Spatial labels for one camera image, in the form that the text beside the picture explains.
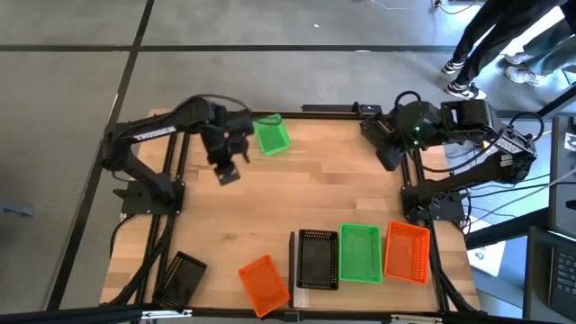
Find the black horizontal beam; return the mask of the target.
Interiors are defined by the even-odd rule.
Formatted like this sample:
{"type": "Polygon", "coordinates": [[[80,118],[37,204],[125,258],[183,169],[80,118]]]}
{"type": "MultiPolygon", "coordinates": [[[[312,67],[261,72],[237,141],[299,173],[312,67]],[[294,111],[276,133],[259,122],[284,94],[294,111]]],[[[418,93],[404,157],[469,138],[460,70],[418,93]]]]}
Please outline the black horizontal beam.
{"type": "Polygon", "coordinates": [[[0,324],[117,324],[139,320],[144,312],[154,309],[149,304],[104,305],[100,307],[43,310],[0,314],[0,324]]]}

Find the person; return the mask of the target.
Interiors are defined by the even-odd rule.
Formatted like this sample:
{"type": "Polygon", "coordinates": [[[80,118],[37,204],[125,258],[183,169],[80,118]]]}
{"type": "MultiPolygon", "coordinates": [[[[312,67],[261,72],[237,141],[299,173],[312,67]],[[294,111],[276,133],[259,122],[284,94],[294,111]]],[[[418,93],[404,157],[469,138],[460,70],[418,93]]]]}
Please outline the person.
{"type": "Polygon", "coordinates": [[[464,100],[483,100],[487,95],[473,80],[515,38],[556,6],[569,0],[486,0],[458,41],[442,72],[456,73],[445,91],[464,100]]]}
{"type": "Polygon", "coordinates": [[[535,36],[514,55],[506,54],[509,63],[505,76],[517,84],[540,86],[554,71],[576,65],[576,31],[564,18],[535,36]]]}

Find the white printed sheet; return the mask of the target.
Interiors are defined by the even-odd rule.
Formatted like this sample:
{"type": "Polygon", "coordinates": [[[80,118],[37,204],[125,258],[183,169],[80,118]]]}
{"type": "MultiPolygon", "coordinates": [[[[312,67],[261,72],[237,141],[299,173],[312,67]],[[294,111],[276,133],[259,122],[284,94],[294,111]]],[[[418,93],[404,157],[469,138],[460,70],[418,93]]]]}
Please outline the white printed sheet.
{"type": "MultiPolygon", "coordinates": [[[[478,220],[476,217],[470,217],[470,223],[465,227],[465,242],[471,240],[471,235],[478,230],[483,230],[491,225],[485,220],[478,220]]],[[[467,249],[467,256],[471,267],[480,270],[487,275],[498,276],[500,266],[504,256],[506,242],[501,241],[488,246],[467,249]]]]}

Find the orange plastic basket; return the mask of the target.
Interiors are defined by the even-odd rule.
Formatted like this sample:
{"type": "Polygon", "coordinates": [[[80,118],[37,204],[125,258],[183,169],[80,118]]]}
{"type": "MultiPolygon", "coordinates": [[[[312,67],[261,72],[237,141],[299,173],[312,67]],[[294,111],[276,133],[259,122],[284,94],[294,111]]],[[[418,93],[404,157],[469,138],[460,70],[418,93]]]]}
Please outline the orange plastic basket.
{"type": "Polygon", "coordinates": [[[429,241],[427,228],[391,220],[386,236],[384,273],[402,281],[426,285],[429,241]]]}
{"type": "Polygon", "coordinates": [[[269,255],[241,267],[238,275],[258,318],[265,317],[290,300],[287,285],[269,255]]]}

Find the black diagonal floor bar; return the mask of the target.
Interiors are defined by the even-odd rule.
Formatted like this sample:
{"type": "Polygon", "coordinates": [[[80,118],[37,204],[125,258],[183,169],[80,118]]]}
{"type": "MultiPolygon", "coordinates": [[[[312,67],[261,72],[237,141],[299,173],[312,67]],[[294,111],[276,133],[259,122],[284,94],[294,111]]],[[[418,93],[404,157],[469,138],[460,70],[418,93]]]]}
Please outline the black diagonal floor bar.
{"type": "Polygon", "coordinates": [[[466,249],[482,248],[508,239],[525,236],[531,227],[548,229],[549,208],[532,211],[512,220],[476,230],[466,239],[466,249]]]}

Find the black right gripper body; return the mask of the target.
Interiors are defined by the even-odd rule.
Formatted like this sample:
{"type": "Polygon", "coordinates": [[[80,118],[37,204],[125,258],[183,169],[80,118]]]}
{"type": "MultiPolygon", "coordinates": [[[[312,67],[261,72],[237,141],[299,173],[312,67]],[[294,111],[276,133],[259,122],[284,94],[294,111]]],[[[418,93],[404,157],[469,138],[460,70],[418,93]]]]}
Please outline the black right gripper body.
{"type": "Polygon", "coordinates": [[[430,102],[400,105],[395,117],[400,135],[410,149],[427,149],[443,143],[442,113],[430,102]]]}

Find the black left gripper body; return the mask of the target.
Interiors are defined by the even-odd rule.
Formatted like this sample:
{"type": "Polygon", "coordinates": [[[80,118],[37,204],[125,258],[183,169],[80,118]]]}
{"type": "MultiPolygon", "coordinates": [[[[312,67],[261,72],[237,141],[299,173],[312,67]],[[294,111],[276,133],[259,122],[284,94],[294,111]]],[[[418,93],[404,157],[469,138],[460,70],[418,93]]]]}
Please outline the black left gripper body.
{"type": "Polygon", "coordinates": [[[223,105],[211,106],[211,117],[202,126],[202,135],[228,133],[245,138],[254,134],[252,112],[249,109],[228,111],[223,105]]]}

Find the black desk frame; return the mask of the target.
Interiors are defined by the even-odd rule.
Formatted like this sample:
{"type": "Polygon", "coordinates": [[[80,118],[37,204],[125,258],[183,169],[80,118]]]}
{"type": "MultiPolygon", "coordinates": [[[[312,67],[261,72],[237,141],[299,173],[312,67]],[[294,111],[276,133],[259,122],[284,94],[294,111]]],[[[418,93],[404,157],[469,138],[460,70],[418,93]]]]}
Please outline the black desk frame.
{"type": "Polygon", "coordinates": [[[550,103],[545,105],[536,114],[542,119],[552,119],[556,114],[563,111],[569,105],[576,103],[576,83],[572,85],[566,92],[559,95],[550,103]]]}

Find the black rail-mounted bar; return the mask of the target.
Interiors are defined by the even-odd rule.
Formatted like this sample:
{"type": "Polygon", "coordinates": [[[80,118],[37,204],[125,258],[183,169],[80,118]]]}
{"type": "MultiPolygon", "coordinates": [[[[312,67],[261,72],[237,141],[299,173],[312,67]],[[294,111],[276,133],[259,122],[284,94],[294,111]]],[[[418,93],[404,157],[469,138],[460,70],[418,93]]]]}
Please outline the black rail-mounted bar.
{"type": "Polygon", "coordinates": [[[304,104],[303,112],[309,113],[354,113],[356,115],[381,113],[382,107],[375,104],[304,104]]]}

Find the black aluminium table frame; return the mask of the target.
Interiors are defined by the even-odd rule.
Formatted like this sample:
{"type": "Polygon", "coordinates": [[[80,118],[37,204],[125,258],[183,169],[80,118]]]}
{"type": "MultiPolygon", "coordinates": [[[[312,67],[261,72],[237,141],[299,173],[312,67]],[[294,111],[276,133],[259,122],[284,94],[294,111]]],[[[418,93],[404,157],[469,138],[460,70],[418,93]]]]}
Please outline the black aluminium table frame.
{"type": "Polygon", "coordinates": [[[344,281],[335,291],[295,286],[299,231],[338,230],[344,223],[386,230],[404,218],[403,176],[384,170],[352,113],[287,112],[283,121],[291,146],[265,156],[252,141],[247,157],[236,158],[239,180],[224,186],[198,137],[139,146],[145,164],[185,184],[168,252],[184,252],[207,265],[190,301],[193,311],[252,315],[239,270],[262,256],[273,259],[290,288],[288,311],[334,311],[339,317],[437,311],[434,282],[384,277],[380,283],[344,281]]]}

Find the silver metal bracket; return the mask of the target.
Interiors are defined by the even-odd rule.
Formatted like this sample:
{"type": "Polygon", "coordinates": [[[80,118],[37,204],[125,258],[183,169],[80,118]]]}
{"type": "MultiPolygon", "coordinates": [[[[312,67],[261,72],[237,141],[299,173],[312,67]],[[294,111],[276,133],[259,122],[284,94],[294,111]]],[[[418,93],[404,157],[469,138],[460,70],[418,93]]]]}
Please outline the silver metal bracket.
{"type": "Polygon", "coordinates": [[[391,324],[444,324],[439,317],[420,316],[414,314],[392,314],[391,324]]]}
{"type": "Polygon", "coordinates": [[[141,320],[163,320],[174,318],[189,318],[193,316],[192,310],[145,310],[141,320]]]}

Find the green plastic basket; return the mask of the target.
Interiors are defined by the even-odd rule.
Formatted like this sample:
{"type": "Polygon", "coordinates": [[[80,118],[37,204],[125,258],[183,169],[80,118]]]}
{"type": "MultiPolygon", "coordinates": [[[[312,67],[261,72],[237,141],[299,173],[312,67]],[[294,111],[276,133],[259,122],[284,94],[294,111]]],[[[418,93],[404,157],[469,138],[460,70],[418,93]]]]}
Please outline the green plastic basket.
{"type": "Polygon", "coordinates": [[[292,145],[279,113],[254,120],[253,126],[258,144],[265,156],[286,151],[292,145]]]}
{"type": "Polygon", "coordinates": [[[383,282],[381,228],[341,223],[339,227],[339,279],[365,284],[383,282]]]}

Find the black laptop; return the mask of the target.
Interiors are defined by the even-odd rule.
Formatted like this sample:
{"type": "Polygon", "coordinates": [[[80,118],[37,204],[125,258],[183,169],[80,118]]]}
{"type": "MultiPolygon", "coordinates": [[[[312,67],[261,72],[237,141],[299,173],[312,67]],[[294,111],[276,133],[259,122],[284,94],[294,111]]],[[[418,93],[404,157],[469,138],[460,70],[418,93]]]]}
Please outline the black laptop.
{"type": "Polygon", "coordinates": [[[523,318],[576,324],[576,240],[528,230],[523,318]]]}

